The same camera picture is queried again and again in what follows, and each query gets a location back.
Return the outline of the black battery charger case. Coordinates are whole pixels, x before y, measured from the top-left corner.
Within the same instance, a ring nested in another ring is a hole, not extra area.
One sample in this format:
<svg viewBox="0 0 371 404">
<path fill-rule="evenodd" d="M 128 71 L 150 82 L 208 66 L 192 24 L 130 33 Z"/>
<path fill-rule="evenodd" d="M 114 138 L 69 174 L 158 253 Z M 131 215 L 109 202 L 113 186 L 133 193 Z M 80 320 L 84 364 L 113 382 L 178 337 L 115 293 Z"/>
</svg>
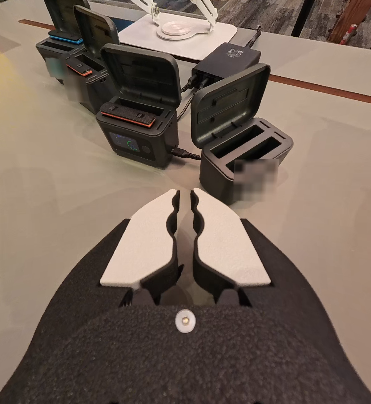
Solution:
<svg viewBox="0 0 371 404">
<path fill-rule="evenodd" d="M 226 205 L 275 179 L 294 142 L 256 116 L 271 67 L 258 63 L 200 90 L 191 102 L 191 139 L 201 149 L 199 182 Z"/>
<path fill-rule="evenodd" d="M 54 29 L 80 34 L 73 7 L 78 5 L 91 9 L 87 0 L 45 0 L 44 2 L 54 23 Z M 36 49 L 46 62 L 50 76 L 55 77 L 59 83 L 64 84 L 61 56 L 81 52 L 85 49 L 85 46 L 83 42 L 80 44 L 67 43 L 48 36 L 48 38 L 36 44 Z"/>
<path fill-rule="evenodd" d="M 122 157 L 167 167 L 179 144 L 177 108 L 182 94 L 177 61 L 167 53 L 117 44 L 104 45 L 101 58 L 116 88 L 102 106 L 122 105 L 156 116 L 152 127 L 145 128 L 103 116 L 99 110 L 97 123 L 110 147 Z"/>
<path fill-rule="evenodd" d="M 69 53 L 63 59 L 63 80 L 68 98 L 79 102 L 96 115 L 102 104 L 108 102 L 116 90 L 101 59 L 101 48 L 106 44 L 119 44 L 118 31 L 114 22 L 100 13 L 78 5 L 73 7 L 73 12 L 85 49 L 76 54 Z M 88 77 L 81 77 L 70 71 L 66 66 L 67 58 L 77 58 L 86 63 L 93 73 Z"/>
</svg>

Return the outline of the red white small object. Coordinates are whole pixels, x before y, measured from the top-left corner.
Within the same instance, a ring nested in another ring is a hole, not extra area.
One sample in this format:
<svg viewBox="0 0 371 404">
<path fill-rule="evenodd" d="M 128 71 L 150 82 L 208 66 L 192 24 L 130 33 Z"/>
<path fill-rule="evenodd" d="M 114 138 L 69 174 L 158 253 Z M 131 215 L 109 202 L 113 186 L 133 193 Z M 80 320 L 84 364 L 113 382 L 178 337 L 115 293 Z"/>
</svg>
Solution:
<svg viewBox="0 0 371 404">
<path fill-rule="evenodd" d="M 345 32 L 344 36 L 342 37 L 340 41 L 340 45 L 346 45 L 349 43 L 350 39 L 356 35 L 356 31 L 358 29 L 357 24 L 351 24 L 348 30 Z"/>
</svg>

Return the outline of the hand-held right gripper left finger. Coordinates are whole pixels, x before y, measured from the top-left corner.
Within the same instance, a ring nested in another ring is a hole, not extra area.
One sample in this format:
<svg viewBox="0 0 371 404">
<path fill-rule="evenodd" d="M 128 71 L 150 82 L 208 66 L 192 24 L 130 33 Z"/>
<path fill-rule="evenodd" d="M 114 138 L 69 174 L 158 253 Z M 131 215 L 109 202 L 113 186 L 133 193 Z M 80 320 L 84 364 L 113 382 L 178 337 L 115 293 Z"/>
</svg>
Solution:
<svg viewBox="0 0 371 404">
<path fill-rule="evenodd" d="M 138 209 L 104 270 L 99 284 L 126 288 L 135 300 L 158 305 L 162 294 L 178 281 L 177 214 L 180 191 L 169 189 Z"/>
</svg>

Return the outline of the black metal pole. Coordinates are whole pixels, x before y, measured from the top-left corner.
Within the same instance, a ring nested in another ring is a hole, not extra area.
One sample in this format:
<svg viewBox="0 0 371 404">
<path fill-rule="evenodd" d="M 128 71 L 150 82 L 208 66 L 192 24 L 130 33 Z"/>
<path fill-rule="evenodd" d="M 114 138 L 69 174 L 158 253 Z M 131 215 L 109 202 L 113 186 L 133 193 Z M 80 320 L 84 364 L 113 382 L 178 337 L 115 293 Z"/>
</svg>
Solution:
<svg viewBox="0 0 371 404">
<path fill-rule="evenodd" d="M 304 25 L 307 21 L 307 18 L 309 17 L 309 14 L 314 5 L 314 2 L 315 2 L 314 0 L 304 0 L 303 1 L 303 4 L 299 11 L 299 15 L 296 19 L 293 30 L 290 34 L 291 37 L 299 38 L 299 36 L 302 33 L 302 30 L 304 28 Z"/>
</svg>

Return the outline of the dark blue flat pad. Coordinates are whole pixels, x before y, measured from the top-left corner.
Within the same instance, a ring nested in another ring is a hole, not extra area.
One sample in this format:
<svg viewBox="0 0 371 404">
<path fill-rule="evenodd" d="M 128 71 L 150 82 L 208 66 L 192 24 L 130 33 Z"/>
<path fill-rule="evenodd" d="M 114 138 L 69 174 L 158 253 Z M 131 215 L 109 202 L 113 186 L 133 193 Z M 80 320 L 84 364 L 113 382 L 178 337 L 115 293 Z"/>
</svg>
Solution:
<svg viewBox="0 0 371 404">
<path fill-rule="evenodd" d="M 121 19 L 121 18 L 112 18 L 114 24 L 117 27 L 118 32 L 121 32 L 125 28 L 129 27 L 134 23 L 134 21 Z"/>
</svg>

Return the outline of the orange trimmed black battery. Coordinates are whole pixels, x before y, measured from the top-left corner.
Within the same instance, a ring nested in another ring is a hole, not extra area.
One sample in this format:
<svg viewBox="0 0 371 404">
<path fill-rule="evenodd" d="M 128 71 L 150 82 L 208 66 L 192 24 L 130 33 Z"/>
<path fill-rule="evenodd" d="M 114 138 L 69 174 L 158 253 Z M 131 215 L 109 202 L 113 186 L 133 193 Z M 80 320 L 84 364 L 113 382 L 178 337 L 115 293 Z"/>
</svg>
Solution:
<svg viewBox="0 0 371 404">
<path fill-rule="evenodd" d="M 103 116 L 136 124 L 145 128 L 151 128 L 156 121 L 156 116 L 152 113 L 143 112 L 122 105 L 104 105 L 101 107 L 100 112 Z"/>
<path fill-rule="evenodd" d="M 90 66 L 88 66 L 86 63 L 81 62 L 77 58 L 67 58 L 66 66 L 70 71 L 78 74 L 81 77 L 88 77 L 93 73 Z"/>
</svg>

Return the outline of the blue trimmed black battery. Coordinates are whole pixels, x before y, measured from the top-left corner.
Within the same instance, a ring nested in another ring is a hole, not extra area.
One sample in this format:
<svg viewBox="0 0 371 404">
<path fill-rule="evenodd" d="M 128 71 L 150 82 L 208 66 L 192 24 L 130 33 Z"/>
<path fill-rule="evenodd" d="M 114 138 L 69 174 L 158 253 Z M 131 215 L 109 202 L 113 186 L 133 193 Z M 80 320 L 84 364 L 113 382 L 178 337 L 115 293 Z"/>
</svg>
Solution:
<svg viewBox="0 0 371 404">
<path fill-rule="evenodd" d="M 64 32 L 58 29 L 54 29 L 48 32 L 49 37 L 64 41 L 67 43 L 73 43 L 73 44 L 80 44 L 83 42 L 83 39 L 80 34 L 77 33 L 69 33 L 69 32 Z"/>
</svg>

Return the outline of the wooden beam leg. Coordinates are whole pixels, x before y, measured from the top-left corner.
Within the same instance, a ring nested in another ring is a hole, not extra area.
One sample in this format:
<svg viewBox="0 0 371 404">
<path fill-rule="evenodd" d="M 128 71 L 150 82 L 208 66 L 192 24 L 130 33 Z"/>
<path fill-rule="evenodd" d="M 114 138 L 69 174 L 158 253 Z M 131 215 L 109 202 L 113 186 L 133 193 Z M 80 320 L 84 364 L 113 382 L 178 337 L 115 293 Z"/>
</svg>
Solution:
<svg viewBox="0 0 371 404">
<path fill-rule="evenodd" d="M 330 43 L 339 44 L 351 25 L 360 25 L 371 8 L 371 0 L 349 0 L 339 14 L 329 37 Z"/>
</svg>

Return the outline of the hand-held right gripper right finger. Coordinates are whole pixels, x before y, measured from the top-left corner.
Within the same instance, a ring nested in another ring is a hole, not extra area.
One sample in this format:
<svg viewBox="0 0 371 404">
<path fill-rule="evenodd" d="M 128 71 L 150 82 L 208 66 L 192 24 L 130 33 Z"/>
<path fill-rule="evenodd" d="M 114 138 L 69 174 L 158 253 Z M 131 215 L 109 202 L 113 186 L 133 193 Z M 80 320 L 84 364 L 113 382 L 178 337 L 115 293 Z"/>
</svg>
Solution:
<svg viewBox="0 0 371 404">
<path fill-rule="evenodd" d="M 241 218 L 200 188 L 190 191 L 193 278 L 216 305 L 251 306 L 244 288 L 267 287 L 271 279 Z"/>
</svg>

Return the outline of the black usb charging hub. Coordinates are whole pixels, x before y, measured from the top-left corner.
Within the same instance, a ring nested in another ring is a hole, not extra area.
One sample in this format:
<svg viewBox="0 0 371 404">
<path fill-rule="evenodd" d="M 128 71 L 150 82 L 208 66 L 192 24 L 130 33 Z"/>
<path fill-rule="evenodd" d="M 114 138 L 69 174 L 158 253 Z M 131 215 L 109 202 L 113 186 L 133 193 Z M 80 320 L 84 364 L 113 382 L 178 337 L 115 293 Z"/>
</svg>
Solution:
<svg viewBox="0 0 371 404">
<path fill-rule="evenodd" d="M 190 88 L 216 83 L 259 63 L 261 51 L 231 43 L 222 43 L 195 67 L 188 80 Z"/>
</svg>

